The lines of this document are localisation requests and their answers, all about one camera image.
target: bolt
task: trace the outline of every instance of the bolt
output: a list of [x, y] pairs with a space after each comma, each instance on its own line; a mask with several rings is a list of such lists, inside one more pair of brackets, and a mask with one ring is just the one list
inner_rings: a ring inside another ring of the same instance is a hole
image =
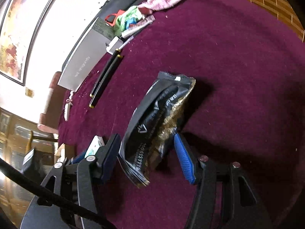
[[55, 169], [58, 169], [58, 168], [60, 168], [62, 165], [63, 165], [62, 162], [57, 162], [56, 164], [54, 164], [54, 168], [55, 168]]
[[206, 155], [202, 155], [202, 156], [199, 158], [199, 160], [200, 160], [201, 162], [207, 162], [207, 161], [209, 160], [209, 157], [206, 156]]
[[95, 160], [95, 156], [90, 155], [90, 156], [88, 156], [88, 157], [86, 158], [86, 160], [87, 160], [88, 162], [92, 162], [92, 161]]
[[233, 165], [233, 167], [236, 168], [236, 169], [237, 169], [237, 168], [240, 168], [240, 163], [239, 163], [239, 162], [233, 162], [232, 165]]

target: wooden cabinet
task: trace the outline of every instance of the wooden cabinet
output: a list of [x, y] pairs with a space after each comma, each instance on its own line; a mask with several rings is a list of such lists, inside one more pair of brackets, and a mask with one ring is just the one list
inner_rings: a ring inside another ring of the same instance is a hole
[[[22, 168], [31, 130], [37, 136], [53, 137], [52, 134], [39, 131], [35, 123], [0, 109], [0, 157], [19, 171]], [[53, 165], [52, 142], [34, 139], [32, 147], [40, 151], [43, 165]], [[33, 194], [0, 172], [0, 206], [17, 227], [20, 227], [32, 198]]]

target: black package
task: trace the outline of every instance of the black package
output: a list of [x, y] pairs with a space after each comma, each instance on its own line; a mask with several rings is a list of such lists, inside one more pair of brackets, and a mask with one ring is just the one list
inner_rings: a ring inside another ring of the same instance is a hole
[[147, 186], [148, 170], [154, 169], [173, 145], [173, 137], [183, 122], [194, 78], [159, 72], [140, 105], [134, 111], [122, 139], [120, 164], [137, 186]]

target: wooden chair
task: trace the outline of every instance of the wooden chair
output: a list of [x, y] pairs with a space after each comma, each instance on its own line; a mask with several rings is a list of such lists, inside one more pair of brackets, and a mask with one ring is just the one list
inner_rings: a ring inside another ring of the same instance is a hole
[[49, 142], [57, 142], [57, 139], [49, 138], [49, 137], [41, 137], [41, 136], [35, 136], [33, 134], [33, 131], [30, 131], [30, 139], [26, 145], [25, 154], [27, 154], [32, 149], [32, 141], [33, 139], [39, 139], [39, 140], [45, 140]]

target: purple tablecloth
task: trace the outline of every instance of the purple tablecloth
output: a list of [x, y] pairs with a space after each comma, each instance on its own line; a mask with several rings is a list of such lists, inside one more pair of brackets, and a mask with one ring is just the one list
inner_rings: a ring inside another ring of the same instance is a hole
[[[248, 171], [276, 225], [303, 186], [305, 48], [295, 33], [247, 0], [185, 0], [123, 50], [124, 59], [94, 109], [89, 93], [109, 55], [74, 94], [59, 143], [81, 152], [94, 135], [121, 136], [159, 71], [197, 83], [186, 111], [187, 140]], [[195, 193], [174, 151], [138, 189], [117, 164], [99, 205], [118, 229], [183, 228]]]

